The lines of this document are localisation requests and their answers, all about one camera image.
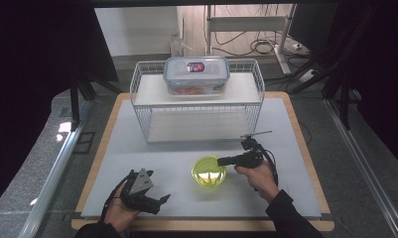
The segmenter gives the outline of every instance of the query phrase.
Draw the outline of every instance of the yellow bowl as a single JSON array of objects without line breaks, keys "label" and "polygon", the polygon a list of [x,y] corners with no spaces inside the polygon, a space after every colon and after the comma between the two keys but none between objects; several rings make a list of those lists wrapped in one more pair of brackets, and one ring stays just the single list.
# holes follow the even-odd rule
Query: yellow bowl
[{"label": "yellow bowl", "polygon": [[226,177],[226,167],[217,165],[216,156],[207,156],[200,158],[195,163],[192,175],[201,187],[214,188],[224,181]]}]

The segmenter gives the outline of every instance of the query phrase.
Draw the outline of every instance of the wire rack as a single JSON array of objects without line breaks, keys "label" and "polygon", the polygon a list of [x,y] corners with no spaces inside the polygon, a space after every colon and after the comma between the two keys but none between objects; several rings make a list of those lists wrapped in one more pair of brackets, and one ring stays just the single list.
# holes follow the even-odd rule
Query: wire rack
[{"label": "wire rack", "polygon": [[147,142],[240,140],[254,133],[264,99],[255,59],[229,59],[230,79],[221,96],[172,96],[163,79],[165,61],[139,61],[131,86]]}]

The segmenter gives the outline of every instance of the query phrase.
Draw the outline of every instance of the hand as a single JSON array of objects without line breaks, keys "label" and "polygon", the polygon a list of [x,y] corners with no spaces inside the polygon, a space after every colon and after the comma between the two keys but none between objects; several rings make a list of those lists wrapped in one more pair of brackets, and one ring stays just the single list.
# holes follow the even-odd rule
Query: hand
[{"label": "hand", "polygon": [[235,170],[237,173],[247,176],[250,186],[256,188],[258,194],[268,202],[271,202],[279,193],[279,187],[275,184],[267,161],[263,161],[259,167],[254,169],[235,166]]},{"label": "hand", "polygon": [[111,224],[117,233],[121,233],[128,229],[131,222],[140,213],[138,210],[125,207],[122,200],[119,198],[121,190],[125,183],[121,184],[115,192],[115,197],[109,202],[108,210],[106,211],[103,222]]}]

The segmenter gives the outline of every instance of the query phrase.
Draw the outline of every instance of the black sleeve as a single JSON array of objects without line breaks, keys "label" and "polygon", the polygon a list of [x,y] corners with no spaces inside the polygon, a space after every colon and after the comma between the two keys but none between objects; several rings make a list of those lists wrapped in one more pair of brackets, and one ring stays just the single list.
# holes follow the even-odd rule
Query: black sleeve
[{"label": "black sleeve", "polygon": [[121,238],[111,224],[97,222],[83,225],[75,234],[74,238]]},{"label": "black sleeve", "polygon": [[298,213],[292,201],[293,199],[284,190],[281,190],[266,209],[266,213],[275,223],[280,237],[323,237],[320,231]]}]

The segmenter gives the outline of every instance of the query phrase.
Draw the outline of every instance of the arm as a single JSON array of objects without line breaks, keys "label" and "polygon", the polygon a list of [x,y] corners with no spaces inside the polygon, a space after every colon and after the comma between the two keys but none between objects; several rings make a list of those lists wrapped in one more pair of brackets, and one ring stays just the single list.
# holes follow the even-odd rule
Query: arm
[{"label": "arm", "polygon": [[235,167],[235,170],[247,176],[249,184],[270,204],[266,213],[275,223],[281,237],[323,237],[320,231],[298,213],[292,204],[293,199],[284,190],[279,190],[266,161],[255,169]]},{"label": "arm", "polygon": [[107,210],[103,221],[82,226],[75,234],[75,238],[120,238],[119,233],[127,230],[140,213],[138,210],[125,207],[119,198],[124,184],[118,187],[109,206],[104,208]]}]

